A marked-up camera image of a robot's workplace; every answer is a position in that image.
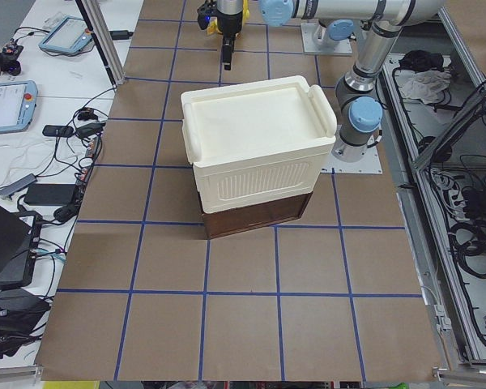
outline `white mounting plate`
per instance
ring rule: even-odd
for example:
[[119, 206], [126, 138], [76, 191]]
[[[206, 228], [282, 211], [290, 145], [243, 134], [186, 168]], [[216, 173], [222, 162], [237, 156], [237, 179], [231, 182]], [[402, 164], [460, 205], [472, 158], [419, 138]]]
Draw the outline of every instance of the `white mounting plate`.
[[364, 157], [357, 162], [344, 162], [337, 159], [332, 153], [326, 158], [321, 173], [355, 173], [355, 174], [382, 174], [382, 164], [378, 157], [376, 147], [367, 149]]
[[353, 50], [349, 39], [340, 41], [335, 47], [320, 47], [313, 42], [312, 35], [318, 27], [318, 23], [302, 23], [302, 45], [305, 48], [305, 54], [315, 55], [339, 55], [351, 57]]

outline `bin handle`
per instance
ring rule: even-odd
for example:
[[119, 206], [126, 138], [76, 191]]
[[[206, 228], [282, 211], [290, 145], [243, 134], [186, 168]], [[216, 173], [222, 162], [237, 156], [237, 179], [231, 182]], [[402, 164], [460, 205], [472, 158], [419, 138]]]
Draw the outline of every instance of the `bin handle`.
[[334, 138], [337, 128], [337, 118], [322, 88], [318, 85], [312, 85], [309, 88], [308, 97], [313, 101], [313, 107], [324, 125], [326, 136]]
[[193, 105], [184, 104], [184, 139], [185, 148], [187, 149], [189, 162], [194, 163], [202, 159], [202, 145], [198, 135], [198, 127], [194, 120]]

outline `yellow object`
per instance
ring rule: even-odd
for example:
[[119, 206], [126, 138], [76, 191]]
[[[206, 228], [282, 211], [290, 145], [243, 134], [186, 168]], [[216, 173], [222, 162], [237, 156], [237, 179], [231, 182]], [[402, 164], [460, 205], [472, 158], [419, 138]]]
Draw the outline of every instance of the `yellow object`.
[[[249, 17], [249, 0], [243, 0], [243, 26]], [[212, 35], [214, 33], [221, 34], [221, 31], [218, 29], [218, 21], [216, 19], [211, 19], [207, 26], [207, 35]]]
[[99, 389], [99, 381], [47, 381], [43, 389]]

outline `white cloth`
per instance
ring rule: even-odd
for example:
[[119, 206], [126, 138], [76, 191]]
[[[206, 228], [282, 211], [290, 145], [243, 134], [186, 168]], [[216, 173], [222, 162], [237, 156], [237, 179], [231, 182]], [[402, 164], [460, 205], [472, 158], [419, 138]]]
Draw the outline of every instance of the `white cloth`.
[[441, 93], [450, 85], [451, 75], [443, 71], [423, 71], [412, 76], [400, 89], [406, 99], [421, 100], [424, 104], [441, 101]]

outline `gray floor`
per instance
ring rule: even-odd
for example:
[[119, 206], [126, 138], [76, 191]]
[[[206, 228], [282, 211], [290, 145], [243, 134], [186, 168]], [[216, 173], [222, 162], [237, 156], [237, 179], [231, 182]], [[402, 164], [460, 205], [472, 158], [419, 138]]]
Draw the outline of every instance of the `gray floor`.
[[13, 36], [34, 2], [35, 0], [0, 0], [0, 50]]

